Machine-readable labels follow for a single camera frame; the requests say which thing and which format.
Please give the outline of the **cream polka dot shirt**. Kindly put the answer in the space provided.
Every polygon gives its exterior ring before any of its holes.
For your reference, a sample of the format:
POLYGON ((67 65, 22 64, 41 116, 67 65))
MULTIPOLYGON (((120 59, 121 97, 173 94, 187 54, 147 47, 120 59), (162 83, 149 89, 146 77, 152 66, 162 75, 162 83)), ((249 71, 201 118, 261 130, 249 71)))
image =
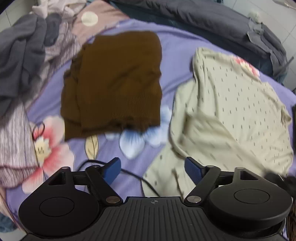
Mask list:
POLYGON ((195 186, 187 157, 222 171, 286 175, 292 117, 273 87, 244 60, 208 48, 196 50, 193 74, 175 93, 169 141, 144 174, 144 195, 186 197, 195 186))

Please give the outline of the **dark grey duvet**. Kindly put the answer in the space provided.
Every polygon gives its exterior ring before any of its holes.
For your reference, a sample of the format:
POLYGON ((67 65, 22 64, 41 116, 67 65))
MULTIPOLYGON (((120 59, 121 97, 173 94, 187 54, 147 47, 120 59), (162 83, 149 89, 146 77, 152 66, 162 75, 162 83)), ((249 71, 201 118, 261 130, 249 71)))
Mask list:
POLYGON ((276 81, 288 70, 287 53, 265 24, 214 1, 110 1, 110 4, 131 18, 199 35, 245 59, 276 81))

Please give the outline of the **brown folded garment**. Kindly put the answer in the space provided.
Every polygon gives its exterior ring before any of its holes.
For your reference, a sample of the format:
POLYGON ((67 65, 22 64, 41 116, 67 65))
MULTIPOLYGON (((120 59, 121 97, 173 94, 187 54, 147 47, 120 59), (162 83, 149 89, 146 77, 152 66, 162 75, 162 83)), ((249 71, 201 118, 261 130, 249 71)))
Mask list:
POLYGON ((65 139, 158 126, 161 60, 159 37, 151 31, 99 35, 84 44, 64 75, 65 139))

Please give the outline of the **grey striped clothes pile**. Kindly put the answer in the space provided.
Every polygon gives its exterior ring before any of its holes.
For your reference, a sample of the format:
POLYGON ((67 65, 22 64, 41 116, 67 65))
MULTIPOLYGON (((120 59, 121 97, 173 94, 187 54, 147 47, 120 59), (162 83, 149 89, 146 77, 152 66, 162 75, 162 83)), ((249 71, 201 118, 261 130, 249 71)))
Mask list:
POLYGON ((86 1, 41 1, 1 32, 1 187, 38 167, 27 110, 51 74, 79 48, 71 29, 86 1))

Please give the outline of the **purple floral bed sheet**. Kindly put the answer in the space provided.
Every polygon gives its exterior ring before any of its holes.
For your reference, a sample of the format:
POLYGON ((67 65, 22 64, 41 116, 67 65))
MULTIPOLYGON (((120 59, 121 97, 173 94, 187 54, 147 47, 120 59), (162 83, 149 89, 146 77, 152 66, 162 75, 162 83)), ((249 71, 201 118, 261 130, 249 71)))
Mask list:
MULTIPOLYGON (((100 158, 104 161, 119 157, 124 168, 132 173, 142 175, 159 153, 164 145, 163 139, 166 136, 171 120, 171 108, 177 87, 192 77, 192 57, 196 48, 213 45, 205 40, 175 28, 148 24, 137 20, 127 20, 117 27, 108 31, 113 35, 125 31, 153 31, 162 45, 162 62, 160 84, 163 91, 162 98, 162 120, 161 126, 156 128, 154 135, 161 141, 156 147, 152 147, 148 140, 142 143, 142 150, 139 156, 128 160, 119 148, 119 140, 108 141, 105 136, 95 136, 90 138, 76 138, 65 142, 63 139, 63 120, 60 115, 61 93, 64 85, 63 75, 69 69, 70 62, 62 65, 51 77, 47 86, 37 98, 35 103, 28 110, 27 116, 32 123, 44 122, 50 125, 51 134, 49 136, 55 144, 55 149, 61 150, 62 157, 69 158, 72 168, 78 166, 88 155, 100 158)), ((125 230, 122 221, 113 222, 110 228, 105 228, 99 232, 99 228, 107 222, 107 217, 102 216, 99 221, 93 222, 91 228, 74 235, 71 240, 139 240, 139 235, 143 234, 144 240, 175 240, 176 235, 172 230, 151 231, 151 226, 156 225, 163 228, 168 224, 172 215, 178 209, 184 210, 186 206, 178 197, 165 195, 163 198, 156 198, 151 195, 149 198, 142 196, 140 182, 125 174, 120 174, 113 182, 112 187, 123 198, 127 199, 127 205, 132 207, 132 211, 137 214, 131 220, 132 225, 143 225, 143 228, 134 228, 132 234, 116 236, 115 232, 125 230)))

